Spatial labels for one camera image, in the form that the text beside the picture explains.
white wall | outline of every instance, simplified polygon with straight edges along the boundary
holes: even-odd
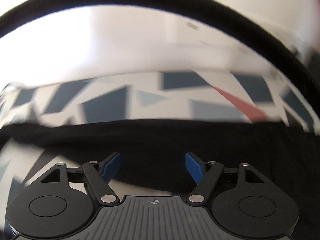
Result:
[[[25,0],[0,0],[0,15]],[[217,0],[301,51],[319,40],[319,0]],[[227,68],[268,72],[257,55],[226,46],[172,43],[167,13],[96,6],[55,13],[0,40],[0,87],[141,70]]]

metal screw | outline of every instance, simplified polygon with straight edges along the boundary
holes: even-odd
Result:
[[[189,200],[193,203],[200,203],[202,201],[204,201],[204,196],[201,195],[191,195],[189,197]]]
[[[112,203],[116,200],[117,200],[117,197],[113,195],[104,195],[101,197],[101,201],[104,203]]]

black cable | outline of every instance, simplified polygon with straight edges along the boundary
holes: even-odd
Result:
[[[260,26],[213,0],[28,0],[0,17],[0,38],[27,22],[53,12],[103,4],[135,5],[173,12],[224,31],[283,72],[320,116],[320,88],[299,60]]]

